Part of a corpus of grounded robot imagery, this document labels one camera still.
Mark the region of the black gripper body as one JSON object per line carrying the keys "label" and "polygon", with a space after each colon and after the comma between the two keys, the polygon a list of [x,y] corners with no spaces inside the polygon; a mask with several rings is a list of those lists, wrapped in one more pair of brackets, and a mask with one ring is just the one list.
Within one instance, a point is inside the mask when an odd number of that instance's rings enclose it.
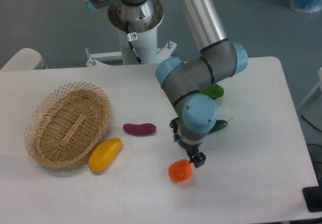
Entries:
{"label": "black gripper body", "polygon": [[199,146],[201,145],[200,140],[191,140],[185,137],[179,128],[180,119],[179,117],[174,118],[170,122],[170,128],[173,132],[174,142],[177,142],[178,145],[186,150],[186,153],[189,158],[193,159],[197,156],[200,156]]}

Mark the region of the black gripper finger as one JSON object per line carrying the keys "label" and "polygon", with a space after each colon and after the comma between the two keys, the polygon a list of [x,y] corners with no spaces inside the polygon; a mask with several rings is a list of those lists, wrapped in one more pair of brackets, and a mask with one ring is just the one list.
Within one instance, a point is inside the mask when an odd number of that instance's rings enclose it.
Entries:
{"label": "black gripper finger", "polygon": [[206,161],[206,156],[202,152],[188,152],[188,157],[190,158],[189,163],[193,164],[196,169],[204,165]]}

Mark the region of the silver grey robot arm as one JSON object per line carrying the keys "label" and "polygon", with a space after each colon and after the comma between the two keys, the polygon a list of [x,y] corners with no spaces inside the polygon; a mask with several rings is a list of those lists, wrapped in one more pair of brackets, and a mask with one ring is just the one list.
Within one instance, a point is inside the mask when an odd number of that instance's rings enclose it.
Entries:
{"label": "silver grey robot arm", "polygon": [[[124,65],[155,64],[157,27],[164,18],[159,0],[84,0],[88,9],[108,9],[108,19],[118,32]],[[172,104],[177,118],[170,127],[174,140],[186,150],[196,168],[206,156],[199,151],[215,125],[216,102],[202,91],[243,71],[248,55],[241,44],[231,43],[212,0],[179,0],[200,51],[200,57],[183,62],[169,57],[158,63],[155,75]]]}

